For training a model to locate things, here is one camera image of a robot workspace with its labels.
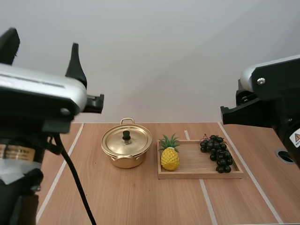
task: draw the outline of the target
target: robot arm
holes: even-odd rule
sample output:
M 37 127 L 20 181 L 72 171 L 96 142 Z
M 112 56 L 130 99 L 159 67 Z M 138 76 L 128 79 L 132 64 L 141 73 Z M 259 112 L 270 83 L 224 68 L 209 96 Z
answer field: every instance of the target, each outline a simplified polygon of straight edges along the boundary
M 78 113 L 101 113 L 104 95 L 87 95 L 77 43 L 73 43 L 65 77 L 13 67 L 19 44 L 14 28 L 0 36 L 0 224 L 36 224 L 35 192 L 43 179 L 45 150 L 62 154 L 96 224 L 60 134 L 69 132 Z
M 300 168 L 300 55 L 244 71 L 236 107 L 221 107 L 224 124 L 273 128 Z

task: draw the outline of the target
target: circular hole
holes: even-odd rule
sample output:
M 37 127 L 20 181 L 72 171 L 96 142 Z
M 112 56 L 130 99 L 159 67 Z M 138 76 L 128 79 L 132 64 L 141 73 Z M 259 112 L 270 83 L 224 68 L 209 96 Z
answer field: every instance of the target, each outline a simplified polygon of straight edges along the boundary
M 293 163 L 294 161 L 292 160 L 292 158 L 290 157 L 289 153 L 286 151 L 280 151 L 278 153 L 278 155 L 284 160 L 287 161 L 289 163 Z

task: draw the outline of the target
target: pot lid knob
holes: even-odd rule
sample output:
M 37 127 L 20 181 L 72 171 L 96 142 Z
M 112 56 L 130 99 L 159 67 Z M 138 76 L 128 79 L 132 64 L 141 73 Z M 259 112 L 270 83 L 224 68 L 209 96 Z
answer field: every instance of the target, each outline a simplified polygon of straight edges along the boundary
M 129 141 L 131 139 L 130 137 L 130 132 L 128 130 L 123 131 L 123 140 L 124 141 Z

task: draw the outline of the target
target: white wall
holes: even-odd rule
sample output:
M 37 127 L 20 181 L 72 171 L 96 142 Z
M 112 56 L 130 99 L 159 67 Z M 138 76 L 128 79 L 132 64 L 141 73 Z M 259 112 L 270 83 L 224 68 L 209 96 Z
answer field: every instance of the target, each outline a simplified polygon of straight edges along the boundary
M 78 121 L 207 122 L 233 107 L 242 70 L 300 53 L 298 0 L 1 0 L 15 66 L 64 75 L 79 43 L 102 115 Z

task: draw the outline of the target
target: wooden table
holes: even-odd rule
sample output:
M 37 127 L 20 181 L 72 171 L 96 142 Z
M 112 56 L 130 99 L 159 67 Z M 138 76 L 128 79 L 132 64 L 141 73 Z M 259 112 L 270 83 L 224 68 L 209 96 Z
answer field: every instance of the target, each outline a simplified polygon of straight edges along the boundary
M 209 225 L 300 222 L 300 170 L 281 162 L 274 151 L 283 149 L 271 129 L 218 123 L 142 124 L 152 133 L 146 161 L 119 169 L 101 150 L 103 134 L 116 124 L 73 124 L 63 142 L 69 149 L 97 224 Z M 185 139 L 204 133 L 225 137 L 239 159 L 245 178 L 239 180 L 158 180 L 156 142 L 162 134 Z M 90 224 L 69 168 L 63 170 L 49 198 L 63 160 L 47 154 L 42 170 L 38 224 Z

